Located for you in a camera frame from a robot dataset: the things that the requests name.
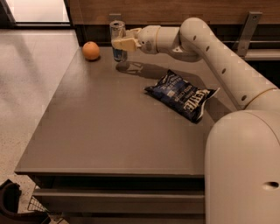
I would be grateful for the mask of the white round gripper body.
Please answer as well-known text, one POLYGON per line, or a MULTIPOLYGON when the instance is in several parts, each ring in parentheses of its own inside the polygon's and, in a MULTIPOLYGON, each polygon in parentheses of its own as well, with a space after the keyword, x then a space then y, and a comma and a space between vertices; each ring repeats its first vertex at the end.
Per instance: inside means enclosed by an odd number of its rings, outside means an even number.
POLYGON ((179 28, 148 25, 137 36, 140 49, 144 53, 174 54, 179 47, 179 28))

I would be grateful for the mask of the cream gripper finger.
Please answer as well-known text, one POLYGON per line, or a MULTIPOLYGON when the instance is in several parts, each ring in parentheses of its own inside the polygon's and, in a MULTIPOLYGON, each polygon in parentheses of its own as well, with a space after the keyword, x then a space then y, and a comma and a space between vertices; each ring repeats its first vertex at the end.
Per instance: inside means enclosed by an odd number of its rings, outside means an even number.
POLYGON ((117 50, 134 52, 141 47, 138 40, 132 37, 115 38, 111 41, 112 46, 117 50))
POLYGON ((134 28, 134 29, 130 29, 126 31, 126 36, 128 38, 134 38, 137 39, 138 38, 138 34, 140 33, 142 29, 141 28, 134 28))

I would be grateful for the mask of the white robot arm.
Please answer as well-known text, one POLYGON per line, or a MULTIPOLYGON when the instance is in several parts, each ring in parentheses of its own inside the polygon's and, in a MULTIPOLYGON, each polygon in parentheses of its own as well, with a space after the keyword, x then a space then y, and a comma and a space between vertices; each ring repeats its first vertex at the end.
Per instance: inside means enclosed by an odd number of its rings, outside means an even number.
POLYGON ((204 60, 237 105, 206 142, 206 224, 280 224, 280 90, 196 17, 116 34, 119 50, 204 60))

